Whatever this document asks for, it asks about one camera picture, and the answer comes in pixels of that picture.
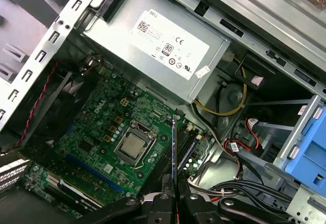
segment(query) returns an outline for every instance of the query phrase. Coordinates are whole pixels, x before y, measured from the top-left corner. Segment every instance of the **yellow wire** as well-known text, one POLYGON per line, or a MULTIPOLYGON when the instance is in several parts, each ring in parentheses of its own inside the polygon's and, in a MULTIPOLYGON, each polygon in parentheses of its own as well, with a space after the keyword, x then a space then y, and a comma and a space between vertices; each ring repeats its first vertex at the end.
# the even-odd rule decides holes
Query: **yellow wire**
MULTIPOLYGON (((240 60, 238 60, 237 58, 234 58, 239 64, 241 63, 240 60)), ((246 78, 246 72, 245 72, 245 69, 243 67, 241 67, 242 69, 242 72, 243 72, 243 77, 246 78)), ((240 109, 242 109, 244 103, 245 103, 245 100, 246 100, 246 96, 247 96, 247 85, 246 84, 243 84, 243 96, 242 96, 242 99, 240 101, 240 104, 237 106, 237 108, 229 111, 229 112, 226 112, 226 113, 217 113, 215 111, 212 111, 210 109, 208 109, 207 107, 205 107, 204 105, 202 105, 197 99, 194 100, 194 103, 195 105, 197 105, 198 107, 200 107, 201 109, 213 114, 213 115, 216 115, 216 116, 230 116, 230 115, 233 115, 235 113, 237 113, 240 109)))

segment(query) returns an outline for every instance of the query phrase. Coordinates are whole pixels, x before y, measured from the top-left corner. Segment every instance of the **red wire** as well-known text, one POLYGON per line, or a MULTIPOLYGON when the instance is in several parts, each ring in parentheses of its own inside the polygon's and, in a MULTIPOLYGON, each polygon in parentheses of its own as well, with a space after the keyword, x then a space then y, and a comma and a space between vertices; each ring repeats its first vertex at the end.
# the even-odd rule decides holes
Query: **red wire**
POLYGON ((254 136, 254 138, 256 140, 256 147, 255 147, 255 149, 258 149, 258 147, 259 147, 259 139, 258 139, 257 135, 253 132, 253 130, 249 127, 249 125, 248 125, 248 119, 246 119, 244 125, 245 125, 246 129, 248 130, 248 132, 250 132, 250 134, 252 136, 254 136))
POLYGON ((212 198, 211 201, 212 201, 212 202, 215 202, 215 201, 217 201, 217 200, 220 200, 221 198, 222 198, 222 197, 215 197, 215 198, 212 198))
POLYGON ((49 84, 49 82, 50 82, 50 78, 51 78, 52 75, 54 74, 54 72, 55 72, 57 66, 58 66, 58 61, 56 61, 55 65, 53 66, 53 68, 52 68, 52 70, 51 70, 51 73, 48 74, 48 76, 47 76, 47 78, 46 78, 46 82, 45 82, 44 87, 43 87, 43 90, 42 90, 40 96, 38 97, 38 99, 36 100, 36 102, 34 103, 34 106, 33 106, 32 110, 31 110, 31 112, 30 112, 30 116, 29 116, 29 118, 28 118, 27 121, 26 121, 26 125, 25 125, 25 129, 24 129, 24 134, 23 134, 23 136, 21 136, 21 138, 16 142, 15 145, 13 145, 13 146, 12 146, 12 147, 7 151, 7 153, 10 153, 10 152, 13 150, 13 148, 16 148, 16 147, 17 147, 19 144, 21 144, 21 142, 24 141, 24 139, 26 138, 26 136, 27 136, 27 132, 28 132, 28 129, 29 129, 29 127, 30 127, 30 123, 31 123, 31 120, 32 120, 33 115, 34 115, 34 113, 35 113, 35 110, 36 110, 36 108, 37 108, 37 105, 39 104, 40 100, 43 98, 43 96, 44 96, 44 94, 45 94, 45 92, 46 92, 47 86, 48 86, 48 84, 49 84))
MULTIPOLYGON (((248 146, 248 145, 246 145, 246 144, 244 144, 243 142, 241 142, 240 140, 238 140, 238 139, 234 139, 233 140, 235 143, 237 143, 237 144, 239 144, 240 146, 242 146, 243 148, 245 148, 245 149, 247 149, 247 150, 251 150, 251 148, 248 146)), ((225 142, 224 142, 224 149, 225 150, 227 150, 228 151, 228 149, 227 149, 227 146, 228 146, 228 144, 231 142, 231 140, 230 139, 227 139, 225 142)))

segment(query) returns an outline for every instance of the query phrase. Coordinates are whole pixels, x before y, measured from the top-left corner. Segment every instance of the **black wire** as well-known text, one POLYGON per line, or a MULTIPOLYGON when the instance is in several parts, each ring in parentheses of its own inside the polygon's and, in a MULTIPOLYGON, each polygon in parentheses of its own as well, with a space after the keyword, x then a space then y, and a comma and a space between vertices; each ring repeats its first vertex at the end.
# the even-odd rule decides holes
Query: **black wire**
POLYGON ((275 208, 273 206, 268 205, 267 203, 265 203, 263 200, 257 198, 253 193, 251 193, 250 191, 248 191, 247 189, 243 188, 243 187, 239 187, 237 185, 230 185, 231 189, 237 189, 241 192, 243 192, 257 207, 268 211, 270 213, 276 214, 278 216, 281 217, 288 217, 289 215, 286 214, 283 210, 280 210, 278 208, 275 208))
MULTIPOLYGON (((216 112, 220 112, 220 97, 221 97, 221 92, 223 90, 224 86, 220 85, 218 91, 215 94, 215 103, 216 103, 216 112)), ((219 125, 219 117, 216 115, 213 117, 213 125, 217 128, 219 125)))
POLYGON ((215 130, 215 128, 213 127, 213 125, 208 121, 208 120, 206 120, 200 113, 199 113, 199 111, 198 111, 198 109, 197 109, 197 106, 195 105, 195 104, 191 104, 191 106, 193 107, 193 109, 194 109, 194 112, 195 112, 195 114, 207 125, 207 126, 209 126, 210 127, 210 129, 214 132, 214 134, 216 135, 216 137, 218 138, 218 140, 219 140, 219 142, 221 143, 222 142, 222 140, 221 140, 221 138, 220 138, 220 136, 219 136, 219 134, 218 134, 218 132, 215 130))
MULTIPOLYGON (((233 124, 233 126, 231 128, 231 133, 230 133, 231 142, 233 142, 235 127, 236 127, 236 124, 238 123, 239 120, 240 120, 240 117, 238 117, 238 119, 235 120, 235 122, 234 122, 234 124, 233 124)), ((234 155, 238 158, 238 160, 240 161, 241 164, 244 164, 261 181, 261 183, 264 184, 264 182, 263 182, 261 176, 259 175, 258 171, 256 171, 256 169, 249 162, 247 162, 244 158, 242 158, 237 153, 234 153, 234 155)))
POLYGON ((285 201, 286 203, 290 203, 291 200, 292 200, 291 197, 287 196, 284 193, 278 192, 273 188, 267 187, 267 186, 262 185, 262 184, 257 183, 257 182, 246 181, 246 180, 241 180, 241 181, 231 180, 231 181, 227 181, 227 182, 222 182, 222 183, 219 183, 219 184, 213 186, 210 190, 217 191, 219 189, 228 187, 230 184, 233 184, 233 185, 235 184, 235 185, 238 185, 238 186, 241 186, 241 187, 251 188, 251 189, 257 190, 259 192, 262 192, 262 193, 265 193, 265 194, 268 194, 268 195, 272 195, 272 196, 274 196, 276 198, 279 197, 283 201, 285 201))

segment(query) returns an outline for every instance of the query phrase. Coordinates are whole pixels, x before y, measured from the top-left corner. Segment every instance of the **blue pcie slot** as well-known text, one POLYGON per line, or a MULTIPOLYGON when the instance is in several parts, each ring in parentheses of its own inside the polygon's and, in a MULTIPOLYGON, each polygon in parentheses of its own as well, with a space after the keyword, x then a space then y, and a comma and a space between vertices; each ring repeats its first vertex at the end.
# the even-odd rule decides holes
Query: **blue pcie slot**
POLYGON ((117 191, 117 192, 123 192, 123 190, 118 187, 113 181, 111 181, 110 179, 106 178, 104 175, 102 175, 101 173, 98 173, 96 170, 90 168, 88 165, 86 165, 84 162, 80 161, 79 159, 76 159, 74 156, 72 156, 71 154, 67 154, 65 157, 67 160, 75 163, 76 165, 80 166, 81 168, 83 168, 85 171, 87 171, 88 173, 92 174, 93 176, 97 177, 98 179, 100 179, 101 181, 107 183, 113 190, 117 191))
POLYGON ((188 159, 190 158, 191 154, 195 150, 195 147, 197 146, 198 143, 199 143, 198 139, 195 139, 193 141, 192 145, 190 146, 190 148, 188 149, 188 151, 186 152, 184 158, 182 159, 182 161, 180 162, 180 164, 178 166, 178 173, 180 173, 182 171, 183 167, 187 163, 188 159))

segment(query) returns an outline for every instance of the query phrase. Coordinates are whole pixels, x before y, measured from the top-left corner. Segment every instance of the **power supply label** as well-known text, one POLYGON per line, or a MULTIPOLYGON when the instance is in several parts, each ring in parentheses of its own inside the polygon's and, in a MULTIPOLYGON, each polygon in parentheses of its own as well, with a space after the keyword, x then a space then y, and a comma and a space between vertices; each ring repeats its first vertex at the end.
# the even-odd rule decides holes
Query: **power supply label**
POLYGON ((209 45, 155 10, 145 11, 131 31, 132 45, 189 80, 209 45))

